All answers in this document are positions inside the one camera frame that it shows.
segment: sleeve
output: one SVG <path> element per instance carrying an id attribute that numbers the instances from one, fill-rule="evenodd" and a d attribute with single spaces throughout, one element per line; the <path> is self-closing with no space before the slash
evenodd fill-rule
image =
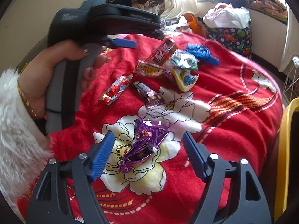
<path id="1" fill-rule="evenodd" d="M 0 190 L 16 213 L 18 197 L 53 155 L 18 93 L 18 76 L 8 69 L 0 77 Z"/>

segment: human hand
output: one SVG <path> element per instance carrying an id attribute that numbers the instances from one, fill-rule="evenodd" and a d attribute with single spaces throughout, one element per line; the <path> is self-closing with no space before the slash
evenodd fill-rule
<path id="1" fill-rule="evenodd" d="M 54 66 L 63 59 L 79 60 L 86 56 L 84 48 L 79 47 L 71 40 L 59 42 L 40 52 L 25 68 L 18 79 L 18 85 L 23 91 L 30 107 L 36 113 L 35 119 L 45 115 L 45 96 L 47 87 L 53 75 Z M 100 68 L 109 61 L 104 55 L 99 55 L 93 67 L 88 67 L 83 72 L 81 88 L 84 92 L 91 90 L 92 81 L 97 78 L 95 69 Z"/>

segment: red blanket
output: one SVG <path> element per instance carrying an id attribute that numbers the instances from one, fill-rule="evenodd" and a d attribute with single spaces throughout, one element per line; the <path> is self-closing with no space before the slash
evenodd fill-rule
<path id="1" fill-rule="evenodd" d="M 106 132 L 115 134 L 115 145 L 101 179 L 94 184 L 96 197 L 114 224 L 188 223 L 204 188 L 188 161 L 181 143 L 185 131 L 222 158 L 249 160 L 257 174 L 261 172 L 282 116 L 282 102 L 275 81 L 252 61 L 230 52 L 218 42 L 194 34 L 173 37 L 180 49 L 187 43 L 204 44 L 220 66 L 203 64 L 196 85 L 188 93 L 179 92 L 167 79 L 135 76 L 156 92 L 165 106 L 151 109 L 133 88 L 128 88 L 111 105 L 98 105 L 104 91 L 122 74 L 134 70 L 139 57 L 150 55 L 159 40 L 129 35 L 136 49 L 114 49 L 107 53 L 111 62 L 98 70 L 92 90 L 82 97 L 76 124 L 53 135 L 55 157 L 70 160 L 100 142 Z M 118 165 L 130 149 L 134 120 L 161 120 L 170 133 L 157 153 L 129 173 L 118 172 Z M 80 212 L 72 183 L 70 203 L 74 216 Z M 32 191 L 19 201 L 26 216 Z M 220 207 L 225 206 L 228 183 L 222 192 Z"/>

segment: finger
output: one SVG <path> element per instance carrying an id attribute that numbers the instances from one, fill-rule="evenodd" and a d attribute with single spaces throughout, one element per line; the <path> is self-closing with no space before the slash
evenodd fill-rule
<path id="1" fill-rule="evenodd" d="M 95 69 L 88 67 L 84 70 L 83 77 L 84 77 L 84 79 L 86 79 L 88 81 L 93 81 L 97 78 L 97 73 L 96 73 Z"/>
<path id="2" fill-rule="evenodd" d="M 81 82 L 81 88 L 82 88 L 83 92 L 88 92 L 89 90 L 92 89 L 92 82 L 83 80 Z"/>
<path id="3" fill-rule="evenodd" d="M 107 63 L 108 61 L 110 61 L 110 57 L 105 56 L 105 55 L 99 55 L 96 60 L 95 60 L 95 64 L 94 64 L 94 68 L 98 69 L 100 68 L 102 65 L 104 65 L 105 63 Z"/>
<path id="4" fill-rule="evenodd" d="M 37 55 L 37 57 L 40 58 L 41 61 L 44 61 L 54 67 L 63 59 L 79 60 L 86 55 L 87 51 L 84 50 L 83 47 L 79 47 L 72 40 L 65 40 L 43 50 Z"/>

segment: silver bolt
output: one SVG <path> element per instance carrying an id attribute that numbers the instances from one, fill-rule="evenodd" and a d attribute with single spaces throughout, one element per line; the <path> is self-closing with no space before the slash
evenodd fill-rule
<path id="1" fill-rule="evenodd" d="M 243 158 L 243 159 L 241 159 L 241 163 L 244 164 L 244 165 L 247 165 L 248 164 L 248 160 L 245 159 L 245 158 Z"/>
<path id="2" fill-rule="evenodd" d="M 79 155 L 79 158 L 80 158 L 80 159 L 85 159 L 85 158 L 87 158 L 87 154 L 86 154 L 86 153 L 81 153 L 81 154 Z"/>
<path id="3" fill-rule="evenodd" d="M 219 156 L 216 153 L 212 153 L 212 154 L 210 154 L 210 158 L 217 160 L 219 158 Z"/>
<path id="4" fill-rule="evenodd" d="M 50 164 L 55 164 L 55 163 L 56 163 L 56 159 L 55 159 L 55 158 L 51 158 L 51 159 L 49 160 L 49 163 L 50 163 Z"/>

